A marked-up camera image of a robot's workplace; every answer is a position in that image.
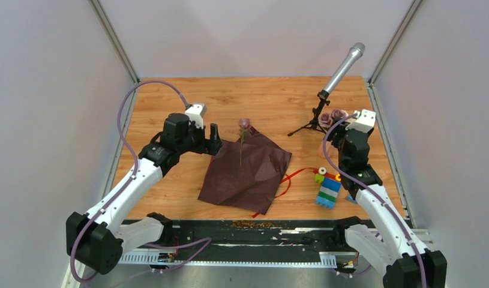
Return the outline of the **mauve rose with stem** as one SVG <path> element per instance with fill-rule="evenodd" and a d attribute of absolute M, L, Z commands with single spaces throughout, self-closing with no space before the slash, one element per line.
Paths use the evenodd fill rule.
<path fill-rule="evenodd" d="M 339 121 L 340 119 L 343 119 L 345 117 L 348 117 L 348 112 L 342 109 L 334 109 L 330 116 L 334 122 Z"/>

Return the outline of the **mauve rose stem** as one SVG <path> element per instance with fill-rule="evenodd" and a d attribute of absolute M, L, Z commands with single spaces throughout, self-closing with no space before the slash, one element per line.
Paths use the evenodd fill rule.
<path fill-rule="evenodd" d="M 242 153 L 243 153 L 243 144 L 245 142 L 245 135 L 250 127 L 250 119 L 249 118 L 241 118 L 238 122 L 239 124 L 239 165 L 242 166 Z"/>
<path fill-rule="evenodd" d="M 333 121 L 330 113 L 323 113 L 319 116 L 319 125 L 325 130 L 328 130 L 332 126 Z"/>

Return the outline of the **maroon flower bouquet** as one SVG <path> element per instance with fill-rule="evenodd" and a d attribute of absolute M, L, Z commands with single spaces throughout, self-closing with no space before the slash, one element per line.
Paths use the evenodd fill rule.
<path fill-rule="evenodd" d="M 292 153 L 254 127 L 211 157 L 198 196 L 200 201 L 266 214 L 285 176 Z"/>

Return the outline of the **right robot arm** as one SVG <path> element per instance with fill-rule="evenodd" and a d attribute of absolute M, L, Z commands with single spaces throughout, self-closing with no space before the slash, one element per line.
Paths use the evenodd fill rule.
<path fill-rule="evenodd" d="M 446 257 L 418 238 L 390 201 L 382 180 L 368 162 L 372 130 L 372 125 L 340 121 L 326 133 L 325 140 L 338 151 L 338 162 L 330 165 L 378 231 L 376 235 L 371 233 L 358 217 L 344 218 L 332 234 L 333 244 L 343 251 L 352 247 L 363 255 L 382 276 L 384 287 L 445 287 Z"/>

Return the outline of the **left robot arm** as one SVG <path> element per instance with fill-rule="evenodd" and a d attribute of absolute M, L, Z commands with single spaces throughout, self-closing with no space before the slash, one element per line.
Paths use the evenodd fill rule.
<path fill-rule="evenodd" d="M 172 221 L 152 212 L 142 220 L 122 222 L 142 196 L 179 163 L 182 154 L 216 155 L 223 143 L 217 124 L 205 137 L 203 118 L 171 113 L 163 130 L 134 156 L 134 164 L 113 190 L 84 214 L 73 212 L 66 220 L 67 254 L 96 273 L 108 274 L 120 258 L 148 243 L 166 248 L 173 242 Z"/>

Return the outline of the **pink ribbed vase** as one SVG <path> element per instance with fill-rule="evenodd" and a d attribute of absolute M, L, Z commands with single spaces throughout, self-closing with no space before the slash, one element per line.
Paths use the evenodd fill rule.
<path fill-rule="evenodd" d="M 319 157 L 325 158 L 325 155 L 332 157 L 334 152 L 334 147 L 330 141 L 322 141 L 318 148 Z"/>

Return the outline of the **black tripod stand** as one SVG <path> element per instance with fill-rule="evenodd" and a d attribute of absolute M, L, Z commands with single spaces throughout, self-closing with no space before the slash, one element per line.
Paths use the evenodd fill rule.
<path fill-rule="evenodd" d="M 323 128 L 320 124 L 319 117 L 322 114 L 323 108 L 330 104 L 330 101 L 328 100 L 329 93 L 325 90 L 321 90 L 317 96 L 319 98 L 319 104 L 317 107 L 312 108 L 313 118 L 304 126 L 301 126 L 297 130 L 288 133 L 287 134 L 288 137 L 293 136 L 295 133 L 297 133 L 303 129 L 318 131 L 318 132 L 321 132 L 323 134 L 326 133 L 326 129 Z"/>

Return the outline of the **colourful toy block stack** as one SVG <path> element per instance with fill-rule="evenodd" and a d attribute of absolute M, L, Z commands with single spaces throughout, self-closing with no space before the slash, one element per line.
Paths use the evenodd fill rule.
<path fill-rule="evenodd" d="M 320 185 L 316 203 L 328 209 L 334 208 L 341 189 L 341 183 L 336 180 L 334 175 L 329 174 L 325 167 L 315 169 L 314 181 Z"/>

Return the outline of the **silver microphone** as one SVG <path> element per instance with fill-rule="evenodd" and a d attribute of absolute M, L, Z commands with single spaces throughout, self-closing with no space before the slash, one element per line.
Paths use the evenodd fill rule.
<path fill-rule="evenodd" d="M 336 69 L 336 71 L 331 76 L 328 83 L 321 90 L 320 94 L 324 99 L 327 99 L 329 95 L 334 91 L 342 78 L 347 74 L 347 72 L 351 69 L 354 63 L 359 60 L 365 51 L 365 44 L 363 43 L 355 43 L 348 51 L 347 56 L 344 58 L 342 63 Z"/>

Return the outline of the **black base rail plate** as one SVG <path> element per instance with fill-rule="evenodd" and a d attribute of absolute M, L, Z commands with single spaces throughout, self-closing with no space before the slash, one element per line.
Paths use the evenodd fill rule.
<path fill-rule="evenodd" d="M 355 249 L 334 235 L 335 220 L 175 220 L 167 235 L 157 241 L 164 246 L 181 245 L 178 259 L 185 260 L 210 238 L 210 244 L 194 259 L 209 262 L 314 263 L 320 253 L 339 256 L 346 262 Z"/>

